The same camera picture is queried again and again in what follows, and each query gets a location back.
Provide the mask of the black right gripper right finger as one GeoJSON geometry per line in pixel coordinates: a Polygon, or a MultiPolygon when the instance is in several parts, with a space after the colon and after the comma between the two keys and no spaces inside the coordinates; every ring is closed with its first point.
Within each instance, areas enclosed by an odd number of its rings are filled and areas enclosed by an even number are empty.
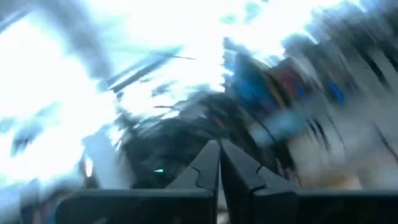
{"type": "Polygon", "coordinates": [[[305,190],[228,140],[221,178],[231,224],[398,224],[397,190],[305,190]]]}

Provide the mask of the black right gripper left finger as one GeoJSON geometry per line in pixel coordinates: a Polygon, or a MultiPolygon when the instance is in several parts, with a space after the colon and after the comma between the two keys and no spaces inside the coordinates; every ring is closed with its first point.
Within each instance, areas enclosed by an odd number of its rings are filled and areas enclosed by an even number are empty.
{"type": "Polygon", "coordinates": [[[56,224],[216,224],[220,146],[209,141],[164,189],[80,190],[63,199],[56,224]]]}

